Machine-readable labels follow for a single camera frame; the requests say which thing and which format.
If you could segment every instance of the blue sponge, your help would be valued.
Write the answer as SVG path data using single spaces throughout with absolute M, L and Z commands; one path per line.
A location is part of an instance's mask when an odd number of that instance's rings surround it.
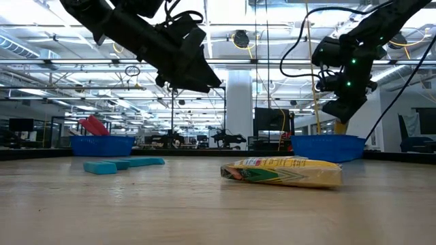
M 117 170 L 127 170 L 130 167 L 129 161 L 126 160 L 103 160 L 103 162 L 114 163 Z
M 83 169 L 93 174 L 116 174 L 115 163 L 108 162 L 86 162 Z
M 132 158 L 132 159 L 121 159 L 124 161 L 129 161 L 130 167 L 142 167 L 150 165 L 164 165 L 165 161 L 162 158 Z

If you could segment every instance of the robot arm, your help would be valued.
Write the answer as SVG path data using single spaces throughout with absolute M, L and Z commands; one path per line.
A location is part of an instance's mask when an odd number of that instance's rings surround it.
M 312 63 L 342 67 L 343 72 L 323 79 L 321 91 L 334 92 L 338 99 L 323 107 L 325 113 L 346 123 L 367 101 L 366 90 L 377 84 L 371 81 L 375 59 L 386 56 L 382 48 L 403 25 L 431 0 L 393 0 L 365 18 L 355 29 L 339 39 L 325 37 L 313 53 Z
M 63 7 L 92 32 L 95 42 L 102 45 L 109 37 L 158 69 L 156 84 L 163 87 L 208 93 L 221 80 L 204 59 L 202 42 L 206 37 L 186 12 L 155 27 L 139 15 L 152 18 L 164 0 L 111 0 L 113 10 L 105 0 L 61 0 Z

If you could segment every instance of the yellow package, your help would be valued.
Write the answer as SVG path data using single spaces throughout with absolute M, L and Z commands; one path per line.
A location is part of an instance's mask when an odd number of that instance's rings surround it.
M 287 186 L 326 188 L 342 185 L 340 165 L 298 157 L 245 159 L 222 166 L 221 176 Z

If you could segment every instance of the column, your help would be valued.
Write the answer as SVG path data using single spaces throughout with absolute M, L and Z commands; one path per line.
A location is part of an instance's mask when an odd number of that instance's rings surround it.
M 251 71 L 229 71 L 226 85 L 227 120 L 226 128 L 234 135 L 241 134 L 247 143 L 230 144 L 247 150 L 248 137 L 253 135 L 253 90 Z

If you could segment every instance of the blue basket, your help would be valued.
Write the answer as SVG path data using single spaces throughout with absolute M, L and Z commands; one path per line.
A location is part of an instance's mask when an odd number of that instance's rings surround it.
M 79 157 L 127 157 L 134 141 L 122 136 L 71 136 L 74 156 Z
M 343 163 L 361 159 L 365 139 L 351 135 L 292 136 L 295 155 L 313 160 Z

